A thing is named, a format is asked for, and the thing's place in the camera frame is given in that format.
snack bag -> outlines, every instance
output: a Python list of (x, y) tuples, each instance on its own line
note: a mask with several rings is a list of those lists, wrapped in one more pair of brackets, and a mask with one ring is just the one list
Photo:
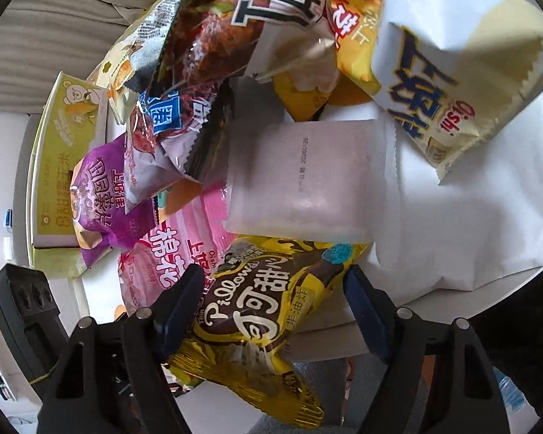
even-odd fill
[(190, 179), (181, 179), (160, 192), (155, 199), (159, 223), (163, 223), (194, 197), (201, 194), (202, 190), (201, 184)]
[(339, 78), (325, 0), (183, 0), (151, 95), (231, 76), (274, 88), (297, 121), (309, 120)]
[[(89, 80), (107, 88), (110, 106), (119, 124), (126, 124), (139, 98), (151, 80), (165, 37), (181, 0), (157, 0), (109, 49)], [(147, 84), (133, 90), (126, 85), (137, 78), (137, 71), (148, 71)]]
[[(227, 81), (172, 91), (162, 98), (140, 95), (127, 129), (125, 210), (184, 178), (201, 183), (218, 159), (223, 131), (232, 117), (233, 92)], [(183, 188), (182, 198), (200, 192), (189, 182)]]
[(338, 84), (326, 101), (330, 106), (357, 106), (372, 101), (368, 94), (348, 77), (340, 77)]
[(524, 0), (332, 0), (337, 64), (439, 179), (543, 90), (543, 13)]
[(320, 402), (281, 352), (364, 249), (236, 238), (206, 286), (189, 338), (169, 364), (229, 387), (282, 422), (318, 427)]
[(387, 166), (395, 171), (394, 134), (385, 119), (276, 123), (235, 132), (226, 229), (324, 242), (373, 241), (388, 190), (384, 172)]
[(92, 150), (75, 166), (71, 181), (72, 218), (87, 267), (111, 247), (131, 249), (157, 225), (152, 200), (125, 215), (124, 157), (123, 134)]
[(127, 313), (149, 307), (161, 292), (197, 263), (211, 274), (234, 236), (221, 225), (225, 191), (216, 186), (195, 197), (142, 237), (119, 258), (119, 281)]

white snack bag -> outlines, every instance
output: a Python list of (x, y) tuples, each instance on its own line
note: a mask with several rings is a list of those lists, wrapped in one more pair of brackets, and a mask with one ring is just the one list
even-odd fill
[(338, 67), (441, 179), (543, 90), (543, 13), (524, 0), (332, 0)]
[(385, 169), (396, 181), (393, 147), (394, 126), (384, 118), (236, 130), (225, 229), (322, 242), (372, 242), (384, 219)]

pillows chocolate snack bag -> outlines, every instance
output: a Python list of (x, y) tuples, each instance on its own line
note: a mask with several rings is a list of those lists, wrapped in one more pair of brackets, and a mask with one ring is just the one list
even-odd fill
[(281, 352), (365, 249), (237, 237), (207, 281), (190, 335), (169, 363), (229, 387), (282, 422), (318, 427), (320, 402)]
[(150, 93), (250, 76), (274, 81), (294, 120), (309, 120), (334, 89), (326, 0), (183, 0)]
[(84, 263), (90, 267), (111, 247), (128, 250), (157, 225), (153, 201), (125, 215), (125, 135), (91, 150), (75, 166), (71, 209)]
[[(203, 182), (218, 159), (223, 132), (233, 117), (227, 81), (209, 82), (154, 98), (140, 95), (127, 126), (127, 212), (186, 178)], [(201, 188), (185, 182), (192, 199)]]
[(439, 179), (543, 90), (543, 13), (524, 0), (332, 0), (337, 64)]

curtain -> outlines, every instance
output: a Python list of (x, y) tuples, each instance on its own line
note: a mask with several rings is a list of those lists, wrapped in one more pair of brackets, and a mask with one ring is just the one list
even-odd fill
[(58, 72), (85, 79), (155, 0), (12, 0), (0, 18), (0, 110), (41, 113)]

